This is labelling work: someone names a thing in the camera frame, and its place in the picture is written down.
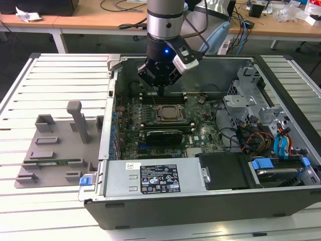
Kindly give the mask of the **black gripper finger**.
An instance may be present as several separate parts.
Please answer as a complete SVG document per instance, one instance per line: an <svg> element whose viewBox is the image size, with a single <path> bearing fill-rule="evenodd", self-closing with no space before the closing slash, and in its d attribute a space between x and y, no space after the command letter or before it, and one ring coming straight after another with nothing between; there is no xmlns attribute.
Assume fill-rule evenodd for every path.
<svg viewBox="0 0 321 241"><path fill-rule="evenodd" d="M162 73L160 65L155 61L145 61L145 63L138 67L138 76L144 80L149 86L158 88L158 96L162 96Z"/></svg>
<svg viewBox="0 0 321 241"><path fill-rule="evenodd" d="M175 67L165 67L162 75L162 95L164 95L165 88L168 85L173 85L180 77L181 74Z"/></svg>

